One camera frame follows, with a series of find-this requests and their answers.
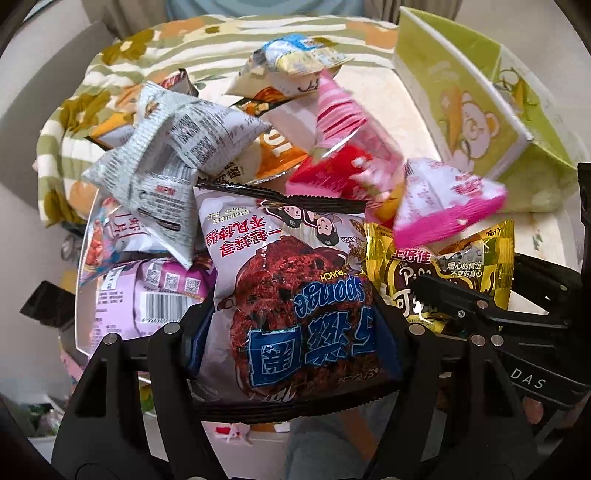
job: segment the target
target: qr code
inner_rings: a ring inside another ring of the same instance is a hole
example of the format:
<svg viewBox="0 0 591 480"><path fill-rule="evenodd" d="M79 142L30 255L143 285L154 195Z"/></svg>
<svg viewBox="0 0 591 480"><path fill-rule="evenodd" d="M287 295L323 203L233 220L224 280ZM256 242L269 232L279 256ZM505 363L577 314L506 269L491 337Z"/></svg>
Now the qr code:
<svg viewBox="0 0 591 480"><path fill-rule="evenodd" d="M164 277L164 289L177 291L178 290L178 281L180 280L180 275L175 275L174 273L167 273Z"/></svg>
<svg viewBox="0 0 591 480"><path fill-rule="evenodd" d="M148 272L146 273L146 283L157 287L160 283L160 276L162 275L161 270L157 270L156 268L149 268Z"/></svg>
<svg viewBox="0 0 591 480"><path fill-rule="evenodd" d="M185 293L192 293L196 295L199 292L201 280L198 278L188 278L185 280Z"/></svg>

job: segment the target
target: yellow package seal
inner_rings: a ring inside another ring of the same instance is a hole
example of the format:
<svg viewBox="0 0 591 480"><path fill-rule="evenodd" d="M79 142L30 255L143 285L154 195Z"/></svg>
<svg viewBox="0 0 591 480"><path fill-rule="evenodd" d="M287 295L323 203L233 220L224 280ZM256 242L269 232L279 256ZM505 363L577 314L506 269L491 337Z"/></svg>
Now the yellow package seal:
<svg viewBox="0 0 591 480"><path fill-rule="evenodd" d="M464 240L431 252L425 247L396 249L392 230L366 223L366 272L384 301L398 307L409 322L436 333L455 335L461 326L448 315L417 302L409 285L420 275L436 275L490 295L507 309L514 268L514 223L505 220Z"/></svg>

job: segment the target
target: striped blanket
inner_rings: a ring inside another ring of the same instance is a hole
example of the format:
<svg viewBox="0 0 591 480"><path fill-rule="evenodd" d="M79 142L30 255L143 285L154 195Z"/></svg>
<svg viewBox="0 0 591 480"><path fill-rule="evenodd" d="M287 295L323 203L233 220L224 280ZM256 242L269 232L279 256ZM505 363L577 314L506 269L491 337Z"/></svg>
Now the striped blanket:
<svg viewBox="0 0 591 480"><path fill-rule="evenodd" d="M86 140L114 112L132 115L141 83L161 82L179 68L201 98L224 93L253 50L288 33L302 33L348 53L353 66L392 68L394 24L367 18L242 17L204 15L157 25L100 52L82 84L41 130L37 143L39 213L47 225L84 225L95 188L80 180L103 151Z"/></svg>

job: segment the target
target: blue cloth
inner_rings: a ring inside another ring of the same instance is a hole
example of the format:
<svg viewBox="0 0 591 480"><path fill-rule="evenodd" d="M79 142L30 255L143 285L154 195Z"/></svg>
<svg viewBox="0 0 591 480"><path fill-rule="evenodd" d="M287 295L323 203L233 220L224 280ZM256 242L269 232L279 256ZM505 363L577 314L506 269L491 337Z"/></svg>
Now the blue cloth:
<svg viewBox="0 0 591 480"><path fill-rule="evenodd" d="M363 0L167 0L169 20L198 15L363 15Z"/></svg>

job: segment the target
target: pink and white triangular package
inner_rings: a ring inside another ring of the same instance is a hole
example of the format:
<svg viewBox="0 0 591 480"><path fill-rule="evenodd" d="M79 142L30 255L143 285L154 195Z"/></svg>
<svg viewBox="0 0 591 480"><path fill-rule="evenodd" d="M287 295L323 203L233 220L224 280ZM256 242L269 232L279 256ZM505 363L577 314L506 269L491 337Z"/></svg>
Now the pink and white triangular package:
<svg viewBox="0 0 591 480"><path fill-rule="evenodd" d="M416 247L459 233L497 212L506 197L503 184L430 158L411 158L394 221L396 247Z"/></svg>

